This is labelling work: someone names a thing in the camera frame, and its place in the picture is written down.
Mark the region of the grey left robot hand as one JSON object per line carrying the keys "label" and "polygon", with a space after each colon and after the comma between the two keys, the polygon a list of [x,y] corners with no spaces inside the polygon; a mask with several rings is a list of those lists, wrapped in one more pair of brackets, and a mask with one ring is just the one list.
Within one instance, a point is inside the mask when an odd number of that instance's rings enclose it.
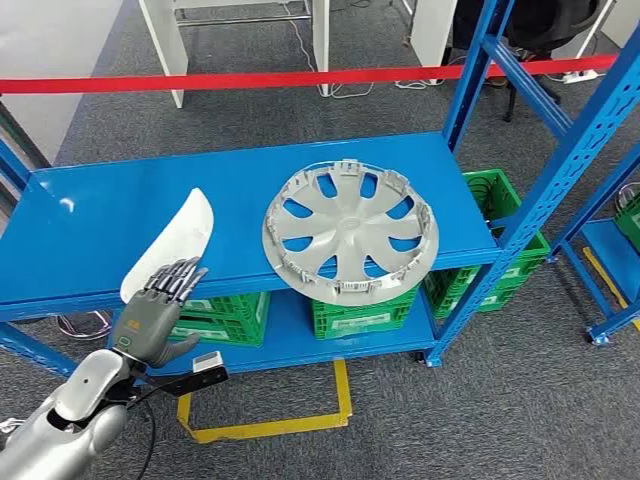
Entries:
{"label": "grey left robot hand", "polygon": [[115,322],[112,348],[152,368],[160,368],[193,349],[197,333],[170,343],[168,338],[191,292],[207,272],[199,258],[163,265],[134,294]]}

